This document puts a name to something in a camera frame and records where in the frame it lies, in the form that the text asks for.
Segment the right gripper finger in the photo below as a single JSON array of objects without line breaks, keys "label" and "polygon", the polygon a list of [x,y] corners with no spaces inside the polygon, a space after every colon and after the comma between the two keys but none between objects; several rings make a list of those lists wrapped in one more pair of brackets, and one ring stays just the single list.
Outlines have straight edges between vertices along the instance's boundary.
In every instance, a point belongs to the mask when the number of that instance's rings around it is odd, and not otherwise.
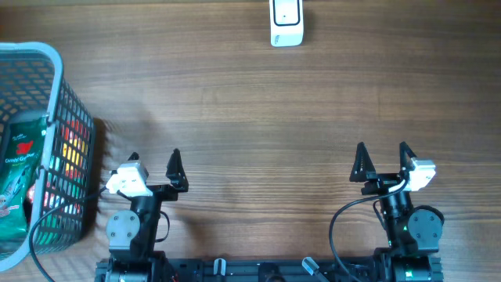
[{"label": "right gripper finger", "polygon": [[399,159],[401,170],[411,170],[413,168],[413,158],[416,155],[406,142],[399,144]]},{"label": "right gripper finger", "polygon": [[360,142],[357,145],[355,162],[351,170],[349,181],[354,183],[362,183],[376,178],[376,169],[373,165],[373,162],[371,161],[369,152],[366,149],[366,145],[364,142]]}]

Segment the green 3M gloves package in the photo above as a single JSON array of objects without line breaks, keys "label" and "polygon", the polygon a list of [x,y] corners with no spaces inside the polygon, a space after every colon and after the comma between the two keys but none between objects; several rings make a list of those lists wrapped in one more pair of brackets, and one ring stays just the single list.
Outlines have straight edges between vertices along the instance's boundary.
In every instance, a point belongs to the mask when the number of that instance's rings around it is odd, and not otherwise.
[{"label": "green 3M gloves package", "polygon": [[46,134],[43,117],[9,126],[11,136],[1,171],[1,240],[16,240],[27,232],[24,201],[35,181]]}]

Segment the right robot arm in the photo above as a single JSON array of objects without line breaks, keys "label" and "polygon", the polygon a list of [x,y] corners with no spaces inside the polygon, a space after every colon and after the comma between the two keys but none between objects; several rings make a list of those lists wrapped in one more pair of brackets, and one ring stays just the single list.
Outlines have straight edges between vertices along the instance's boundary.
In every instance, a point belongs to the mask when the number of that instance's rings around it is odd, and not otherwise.
[{"label": "right robot arm", "polygon": [[399,145],[400,171],[378,173],[364,143],[357,145],[350,180],[363,183],[363,195],[378,197],[380,221],[388,246],[378,248],[367,266],[353,270],[362,281],[443,281],[439,251],[444,215],[429,205],[414,206],[411,193],[423,189],[436,174],[432,160],[418,158]]}]

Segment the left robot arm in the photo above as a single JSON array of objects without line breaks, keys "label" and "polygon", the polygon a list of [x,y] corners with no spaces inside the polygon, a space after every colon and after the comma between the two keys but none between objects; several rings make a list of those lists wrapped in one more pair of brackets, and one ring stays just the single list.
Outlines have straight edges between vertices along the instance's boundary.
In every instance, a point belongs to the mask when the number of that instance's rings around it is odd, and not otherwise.
[{"label": "left robot arm", "polygon": [[171,154],[165,176],[169,183],[149,185],[149,173],[134,152],[110,172],[106,188],[130,201],[130,208],[112,215],[106,224],[110,258],[96,266],[96,281],[177,281],[178,274],[164,251],[154,246],[158,223],[167,214],[161,210],[166,201],[178,200],[189,190],[179,149]]}]

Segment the white barcode scanner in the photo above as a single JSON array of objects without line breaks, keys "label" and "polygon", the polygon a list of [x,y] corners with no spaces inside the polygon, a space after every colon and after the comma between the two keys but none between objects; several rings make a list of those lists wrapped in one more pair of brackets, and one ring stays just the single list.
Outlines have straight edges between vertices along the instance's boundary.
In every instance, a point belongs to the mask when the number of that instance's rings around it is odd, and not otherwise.
[{"label": "white barcode scanner", "polygon": [[302,0],[269,0],[270,43],[273,47],[293,47],[303,42]]}]

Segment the grey plastic mesh basket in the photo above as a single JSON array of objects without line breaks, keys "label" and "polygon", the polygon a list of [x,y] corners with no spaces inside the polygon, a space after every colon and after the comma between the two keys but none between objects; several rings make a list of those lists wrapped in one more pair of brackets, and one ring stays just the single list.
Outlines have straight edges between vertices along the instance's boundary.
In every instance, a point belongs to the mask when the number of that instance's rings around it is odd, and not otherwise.
[{"label": "grey plastic mesh basket", "polygon": [[1,240],[1,270],[30,251],[66,249],[85,232],[96,127],[63,74],[60,54],[41,42],[1,45],[1,171],[11,124],[44,118],[36,181],[24,201],[27,232]]}]

